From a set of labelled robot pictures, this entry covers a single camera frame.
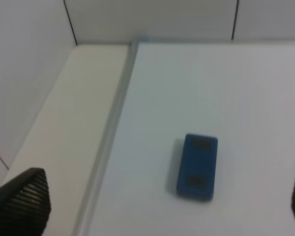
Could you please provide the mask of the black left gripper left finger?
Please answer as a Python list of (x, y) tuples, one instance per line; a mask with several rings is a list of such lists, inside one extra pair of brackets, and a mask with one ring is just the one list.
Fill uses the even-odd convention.
[(41, 236), (50, 213), (44, 169), (29, 168), (0, 187), (0, 236)]

